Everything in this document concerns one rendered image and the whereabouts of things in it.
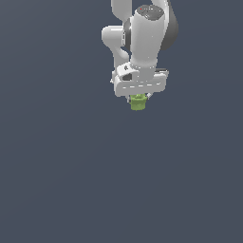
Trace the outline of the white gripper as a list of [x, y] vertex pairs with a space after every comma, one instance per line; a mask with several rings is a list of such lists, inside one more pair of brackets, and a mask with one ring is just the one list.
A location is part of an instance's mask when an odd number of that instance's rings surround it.
[[111, 83], [114, 85], [114, 92], [117, 97], [125, 96], [127, 102], [131, 103], [130, 95], [147, 93], [147, 99], [152, 97], [154, 92], [160, 92], [165, 89], [166, 80], [169, 71], [166, 68], [153, 69], [153, 78], [148, 80], [139, 80], [140, 69], [134, 68], [130, 63], [119, 65], [112, 72]]

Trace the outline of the small green block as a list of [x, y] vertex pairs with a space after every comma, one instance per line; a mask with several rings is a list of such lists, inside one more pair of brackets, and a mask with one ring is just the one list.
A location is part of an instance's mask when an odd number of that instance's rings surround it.
[[147, 101], [147, 96], [145, 94], [131, 95], [130, 96], [131, 109], [135, 111], [143, 110], [145, 108], [146, 101]]

